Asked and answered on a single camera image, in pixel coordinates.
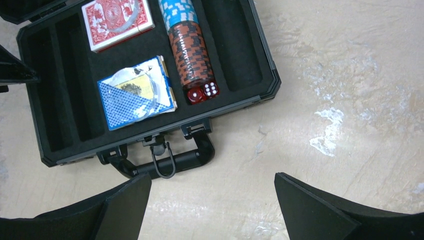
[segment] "red card box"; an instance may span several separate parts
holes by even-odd
[[[82,14],[95,53],[155,27],[147,0],[95,0],[82,6]]]

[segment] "case handle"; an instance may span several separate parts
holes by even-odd
[[[167,142],[166,147],[170,156],[156,160],[156,157],[154,157],[156,156],[155,149],[151,146],[153,161],[139,166],[135,166],[127,159],[128,148],[126,144],[120,145],[116,149],[99,152],[97,156],[102,164],[111,164],[127,178],[134,178],[144,173],[148,173],[151,179],[171,178],[175,173],[201,167],[209,163],[215,156],[215,148],[207,131],[192,132],[191,137],[194,139],[197,149],[173,155],[170,144]],[[110,154],[111,150],[115,151],[114,155]]]

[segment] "black panel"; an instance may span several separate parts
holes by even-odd
[[[0,218],[0,239],[136,240],[151,185],[149,175],[139,175],[109,191],[32,219]]]
[[[275,175],[275,190],[291,240],[424,239],[424,213],[364,206],[285,173]]]
[[[36,72],[0,45],[0,93],[7,92],[6,85],[35,83],[39,80]]]

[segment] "red die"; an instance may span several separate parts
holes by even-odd
[[[190,89],[187,93],[187,97],[192,104],[198,104],[208,99],[200,87]]]
[[[203,85],[203,92],[207,98],[211,99],[220,94],[220,89],[215,81],[210,81]]]

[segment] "metal ring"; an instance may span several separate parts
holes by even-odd
[[[172,153],[171,146],[170,146],[169,142],[166,143],[166,147],[168,148],[169,158],[171,159],[171,163],[172,163],[172,172],[169,175],[163,175],[161,173],[161,171],[159,171],[158,163],[156,161],[156,156],[155,156],[154,151],[153,151],[153,146],[150,146],[150,151],[151,151],[151,158],[153,159],[154,167],[156,168],[156,173],[159,175],[159,177],[161,177],[163,179],[170,179],[177,172],[177,167],[175,166],[175,159],[174,159],[174,155]]]

